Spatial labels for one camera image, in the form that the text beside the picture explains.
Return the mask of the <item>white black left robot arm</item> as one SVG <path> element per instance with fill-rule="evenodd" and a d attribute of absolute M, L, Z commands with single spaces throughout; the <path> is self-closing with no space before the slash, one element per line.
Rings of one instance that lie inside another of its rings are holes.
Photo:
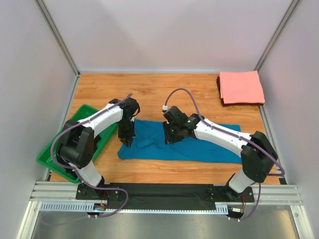
<path fill-rule="evenodd" d="M 130 147 L 135 138 L 135 116 L 140 112 L 137 100 L 128 95 L 123 100 L 113 99 L 100 111 L 90 117 L 68 120 L 62 132 L 53 141 L 50 153 L 53 161 L 74 171 L 86 186 L 101 190 L 105 180 L 93 163 L 97 149 L 96 137 L 113 124 L 118 125 L 118 138 Z"/>

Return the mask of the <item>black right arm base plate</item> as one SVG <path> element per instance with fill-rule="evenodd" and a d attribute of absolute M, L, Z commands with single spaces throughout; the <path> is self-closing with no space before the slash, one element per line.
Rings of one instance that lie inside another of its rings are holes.
<path fill-rule="evenodd" d="M 237 193 L 228 186 L 209 185 L 207 188 L 208 197 L 213 202 L 255 202 L 252 187 L 247 187 L 243 192 Z"/>

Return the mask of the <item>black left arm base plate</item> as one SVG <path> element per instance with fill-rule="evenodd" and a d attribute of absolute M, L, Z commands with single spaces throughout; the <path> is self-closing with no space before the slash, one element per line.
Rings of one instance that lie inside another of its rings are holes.
<path fill-rule="evenodd" d="M 75 198 L 77 200 L 105 200 L 108 193 L 107 190 L 97 190 L 85 184 L 79 184 Z"/>

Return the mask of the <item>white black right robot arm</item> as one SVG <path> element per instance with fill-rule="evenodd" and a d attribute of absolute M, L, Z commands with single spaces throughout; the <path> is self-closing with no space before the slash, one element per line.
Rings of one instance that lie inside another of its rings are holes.
<path fill-rule="evenodd" d="M 204 140 L 221 146 L 241 158 L 242 168 L 230 177 L 226 186 L 242 193 L 255 183 L 263 183 L 271 175 L 278 155 L 266 135 L 260 131 L 244 133 L 213 123 L 198 114 L 187 116 L 178 107 L 162 107 L 166 144 L 185 138 Z"/>

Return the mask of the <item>blue t shirt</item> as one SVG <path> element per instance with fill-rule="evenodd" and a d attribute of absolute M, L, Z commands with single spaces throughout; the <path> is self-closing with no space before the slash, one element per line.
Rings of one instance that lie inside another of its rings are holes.
<path fill-rule="evenodd" d="M 123 144 L 118 151 L 120 159 L 241 163 L 241 158 L 235 153 L 205 140 L 187 137 L 180 142 L 166 144 L 163 125 L 159 121 L 136 119 L 135 135 L 130 147 Z"/>

